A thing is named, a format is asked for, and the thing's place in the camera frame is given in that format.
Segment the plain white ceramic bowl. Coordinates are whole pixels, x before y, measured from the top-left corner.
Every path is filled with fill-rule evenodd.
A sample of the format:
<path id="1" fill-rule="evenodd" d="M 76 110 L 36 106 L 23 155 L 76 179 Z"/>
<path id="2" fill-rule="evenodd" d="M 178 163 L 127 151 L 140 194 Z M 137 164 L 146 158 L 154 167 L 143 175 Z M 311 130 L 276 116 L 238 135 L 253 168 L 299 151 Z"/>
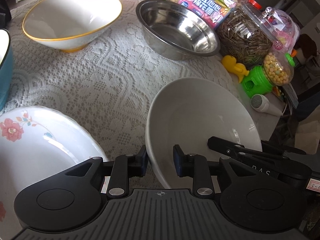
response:
<path id="1" fill-rule="evenodd" d="M 166 189 L 190 189 L 192 179 L 176 174 L 173 146 L 185 154 L 219 161 L 207 146 L 215 136 L 261 151 L 261 139 L 242 103 L 213 81 L 186 77 L 165 85 L 155 96 L 145 130 L 147 153 L 154 174 Z"/>

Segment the white floral plate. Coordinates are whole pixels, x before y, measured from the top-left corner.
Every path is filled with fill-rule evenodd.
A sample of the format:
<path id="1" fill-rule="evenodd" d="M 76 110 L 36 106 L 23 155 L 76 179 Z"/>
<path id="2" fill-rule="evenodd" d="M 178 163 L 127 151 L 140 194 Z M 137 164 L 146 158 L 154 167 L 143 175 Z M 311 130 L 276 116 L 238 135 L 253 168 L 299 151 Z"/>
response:
<path id="1" fill-rule="evenodd" d="M 20 191 L 91 157 L 107 160 L 93 137 L 57 110 L 29 106 L 2 114 L 1 239 L 22 229 L 14 211 Z"/>

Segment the stainless steel bowl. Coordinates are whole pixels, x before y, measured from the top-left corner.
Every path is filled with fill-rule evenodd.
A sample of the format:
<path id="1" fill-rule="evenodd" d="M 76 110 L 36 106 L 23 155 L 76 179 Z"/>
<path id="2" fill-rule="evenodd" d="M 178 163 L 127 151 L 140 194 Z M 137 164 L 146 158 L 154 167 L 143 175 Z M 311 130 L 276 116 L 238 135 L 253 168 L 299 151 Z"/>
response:
<path id="1" fill-rule="evenodd" d="M 167 0 L 144 0 L 136 15 L 144 40 L 157 54 L 184 61 L 193 56 L 210 57 L 220 50 L 216 32 L 186 7 Z"/>

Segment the white bowl with gold rim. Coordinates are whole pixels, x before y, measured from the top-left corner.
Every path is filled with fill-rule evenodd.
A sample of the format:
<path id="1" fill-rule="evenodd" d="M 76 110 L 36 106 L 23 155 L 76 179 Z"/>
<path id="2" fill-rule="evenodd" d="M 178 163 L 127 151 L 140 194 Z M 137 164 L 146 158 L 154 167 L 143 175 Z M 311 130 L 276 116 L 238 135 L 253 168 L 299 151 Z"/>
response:
<path id="1" fill-rule="evenodd" d="M 27 37 L 64 52 L 78 51 L 121 15 L 120 0 L 42 0 L 26 14 Z"/>

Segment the blue bowl white inside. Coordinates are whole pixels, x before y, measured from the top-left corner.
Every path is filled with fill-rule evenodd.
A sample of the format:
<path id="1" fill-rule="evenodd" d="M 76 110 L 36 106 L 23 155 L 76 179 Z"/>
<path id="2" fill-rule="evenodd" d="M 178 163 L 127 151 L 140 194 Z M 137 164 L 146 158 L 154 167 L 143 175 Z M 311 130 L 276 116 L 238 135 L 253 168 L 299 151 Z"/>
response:
<path id="1" fill-rule="evenodd" d="M 1 70 L 0 70 L 0 110 L 3 109 L 8 95 L 13 74 L 13 51 L 11 37 L 6 29 L 1 29 Z"/>

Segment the white toy microphone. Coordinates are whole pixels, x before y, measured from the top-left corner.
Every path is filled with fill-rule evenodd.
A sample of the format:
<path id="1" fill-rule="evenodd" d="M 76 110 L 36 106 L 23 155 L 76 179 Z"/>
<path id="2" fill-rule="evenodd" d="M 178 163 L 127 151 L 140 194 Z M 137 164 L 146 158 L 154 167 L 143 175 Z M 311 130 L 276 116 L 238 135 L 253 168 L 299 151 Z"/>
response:
<path id="1" fill-rule="evenodd" d="M 276 106 L 269 102 L 268 98 L 261 94 L 252 96 L 251 107 L 259 113 L 267 113 L 274 116 L 282 116 L 283 113 Z"/>

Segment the green gumball candy dispenser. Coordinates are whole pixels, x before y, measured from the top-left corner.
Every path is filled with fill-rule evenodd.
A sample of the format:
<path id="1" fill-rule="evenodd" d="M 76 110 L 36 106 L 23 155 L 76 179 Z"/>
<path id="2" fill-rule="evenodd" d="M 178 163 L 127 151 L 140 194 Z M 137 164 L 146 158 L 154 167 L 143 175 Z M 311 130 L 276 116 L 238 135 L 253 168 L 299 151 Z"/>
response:
<path id="1" fill-rule="evenodd" d="M 245 93 L 252 98 L 255 94 L 265 95 L 273 88 L 291 82 L 294 75 L 295 62 L 289 53 L 270 51 L 262 65 L 255 66 L 241 82 Z"/>

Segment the white lace tablecloth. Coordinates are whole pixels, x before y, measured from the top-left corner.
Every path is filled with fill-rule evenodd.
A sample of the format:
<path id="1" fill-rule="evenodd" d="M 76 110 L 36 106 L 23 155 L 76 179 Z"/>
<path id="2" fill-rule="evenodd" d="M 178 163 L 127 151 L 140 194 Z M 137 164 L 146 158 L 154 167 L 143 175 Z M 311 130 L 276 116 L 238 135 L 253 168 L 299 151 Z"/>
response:
<path id="1" fill-rule="evenodd" d="M 239 96 L 217 57 L 172 61 L 155 53 L 136 16 L 139 0 L 120 1 L 120 18 L 75 53 L 45 47 L 25 36 L 22 22 L 34 2 L 12 9 L 14 71 L 4 111 L 36 105 L 56 109 L 87 130 L 112 160 L 135 153 L 144 144 L 148 110 L 167 83 L 199 77 Z"/>

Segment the yellow duck toy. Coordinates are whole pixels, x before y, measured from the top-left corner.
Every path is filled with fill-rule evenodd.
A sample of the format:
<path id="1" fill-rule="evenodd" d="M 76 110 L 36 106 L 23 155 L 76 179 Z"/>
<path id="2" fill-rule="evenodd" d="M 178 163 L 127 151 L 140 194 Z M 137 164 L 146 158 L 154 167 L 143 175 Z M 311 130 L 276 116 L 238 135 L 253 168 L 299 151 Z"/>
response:
<path id="1" fill-rule="evenodd" d="M 236 58 L 231 55 L 226 55 L 221 59 L 222 65 L 225 67 L 227 72 L 232 73 L 238 77 L 239 83 L 241 83 L 245 76 L 249 75 L 249 70 L 246 69 L 245 65 L 238 63 Z"/>

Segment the sunflower seed jar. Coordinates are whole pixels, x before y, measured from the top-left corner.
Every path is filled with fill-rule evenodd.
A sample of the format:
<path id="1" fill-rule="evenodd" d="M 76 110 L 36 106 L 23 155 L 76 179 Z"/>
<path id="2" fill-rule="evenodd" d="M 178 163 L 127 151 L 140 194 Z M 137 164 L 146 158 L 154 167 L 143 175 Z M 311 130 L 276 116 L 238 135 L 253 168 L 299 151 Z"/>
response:
<path id="1" fill-rule="evenodd" d="M 248 69 L 261 64 L 278 42 L 275 29 L 251 2 L 234 8 L 216 33 L 220 39 L 221 55 L 235 57 Z"/>

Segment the pink candy bag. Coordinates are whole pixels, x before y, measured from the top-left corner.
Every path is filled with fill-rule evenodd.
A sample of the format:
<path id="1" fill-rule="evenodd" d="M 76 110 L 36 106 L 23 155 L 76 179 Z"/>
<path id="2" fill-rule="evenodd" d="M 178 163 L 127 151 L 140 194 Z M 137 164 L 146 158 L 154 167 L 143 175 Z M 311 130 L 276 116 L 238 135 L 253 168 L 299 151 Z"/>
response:
<path id="1" fill-rule="evenodd" d="M 262 17 L 272 25 L 273 35 L 276 38 L 273 43 L 274 49 L 291 54 L 300 36 L 299 26 L 287 13 L 273 7 L 267 7 Z"/>

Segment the pink marshmallow bag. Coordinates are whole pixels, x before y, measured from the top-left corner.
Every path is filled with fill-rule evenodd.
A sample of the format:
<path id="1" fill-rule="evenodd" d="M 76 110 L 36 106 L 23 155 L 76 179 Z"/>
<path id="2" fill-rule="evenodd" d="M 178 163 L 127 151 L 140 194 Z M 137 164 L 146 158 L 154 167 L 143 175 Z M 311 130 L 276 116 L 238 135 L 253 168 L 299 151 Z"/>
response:
<path id="1" fill-rule="evenodd" d="M 235 0 L 179 0 L 178 3 L 202 18 L 212 29 L 216 29 L 237 6 Z"/>

